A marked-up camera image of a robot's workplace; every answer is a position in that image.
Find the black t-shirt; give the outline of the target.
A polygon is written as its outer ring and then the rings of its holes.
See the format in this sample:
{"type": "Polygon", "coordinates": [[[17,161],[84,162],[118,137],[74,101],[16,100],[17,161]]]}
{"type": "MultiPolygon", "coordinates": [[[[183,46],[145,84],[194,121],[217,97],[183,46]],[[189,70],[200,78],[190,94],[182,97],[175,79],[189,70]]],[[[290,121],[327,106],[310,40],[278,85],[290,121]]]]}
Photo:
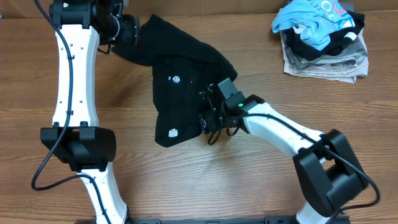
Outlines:
{"type": "Polygon", "coordinates": [[[200,93],[211,84],[238,76],[214,47],[156,15],[141,26],[137,45],[119,44],[112,51],[152,68],[153,102],[158,111],[155,141],[162,147],[199,136],[199,114],[208,106],[200,93]]]}

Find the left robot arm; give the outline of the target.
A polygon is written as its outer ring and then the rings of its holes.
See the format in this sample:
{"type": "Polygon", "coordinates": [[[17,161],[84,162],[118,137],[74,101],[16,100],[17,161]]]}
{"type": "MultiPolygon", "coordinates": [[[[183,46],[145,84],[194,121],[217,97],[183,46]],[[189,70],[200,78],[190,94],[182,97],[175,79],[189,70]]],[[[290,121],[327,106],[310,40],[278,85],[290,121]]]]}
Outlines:
{"type": "Polygon", "coordinates": [[[90,196],[96,223],[131,223],[113,170],[115,133],[99,124],[95,63],[102,46],[136,45],[139,19],[126,0],[54,1],[44,17],[58,44],[58,96],[52,125],[40,130],[49,157],[67,164],[90,196]]]}

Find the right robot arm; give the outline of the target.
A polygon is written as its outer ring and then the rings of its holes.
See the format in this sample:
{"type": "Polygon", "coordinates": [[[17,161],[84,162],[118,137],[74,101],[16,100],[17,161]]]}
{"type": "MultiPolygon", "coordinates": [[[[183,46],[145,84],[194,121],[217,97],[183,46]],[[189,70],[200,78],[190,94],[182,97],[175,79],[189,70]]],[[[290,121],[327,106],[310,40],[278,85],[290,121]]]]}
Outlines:
{"type": "Polygon", "coordinates": [[[268,216],[265,223],[349,223],[346,203],[368,187],[368,180],[345,135],[306,128],[276,112],[262,98],[245,97],[227,78],[199,93],[207,103],[199,114],[214,144],[222,130],[260,137],[294,162],[305,205],[293,215],[268,216]]]}

